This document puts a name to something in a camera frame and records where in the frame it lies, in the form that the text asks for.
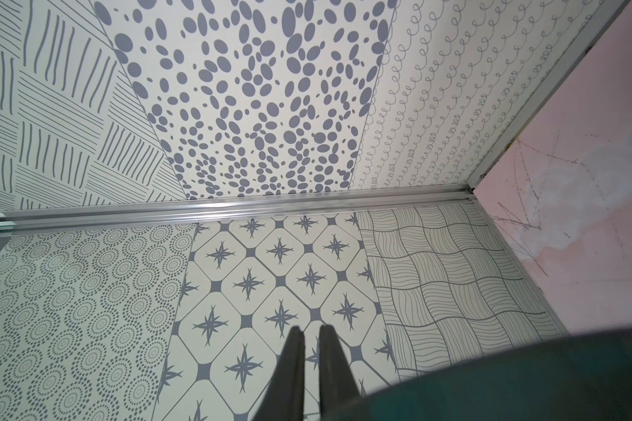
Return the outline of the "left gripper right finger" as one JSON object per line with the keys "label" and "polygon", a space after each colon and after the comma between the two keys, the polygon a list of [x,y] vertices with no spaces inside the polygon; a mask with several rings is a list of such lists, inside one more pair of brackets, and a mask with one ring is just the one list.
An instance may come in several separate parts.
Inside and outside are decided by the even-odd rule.
{"label": "left gripper right finger", "polygon": [[321,420],[360,398],[335,328],[321,326],[319,332],[319,393]]}

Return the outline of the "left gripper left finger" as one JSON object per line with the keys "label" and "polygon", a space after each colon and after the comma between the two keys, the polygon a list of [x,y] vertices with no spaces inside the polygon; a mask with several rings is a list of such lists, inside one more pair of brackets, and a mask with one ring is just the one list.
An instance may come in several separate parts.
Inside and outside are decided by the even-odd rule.
{"label": "left gripper left finger", "polygon": [[293,326],[254,421],[303,420],[304,395],[305,335]]}

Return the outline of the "dark green watering can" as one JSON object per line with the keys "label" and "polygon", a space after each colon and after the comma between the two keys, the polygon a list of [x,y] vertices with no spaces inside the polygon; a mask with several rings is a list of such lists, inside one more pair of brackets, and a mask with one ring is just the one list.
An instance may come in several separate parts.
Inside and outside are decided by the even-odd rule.
{"label": "dark green watering can", "polygon": [[468,361],[347,405],[329,420],[632,420],[632,328]]}

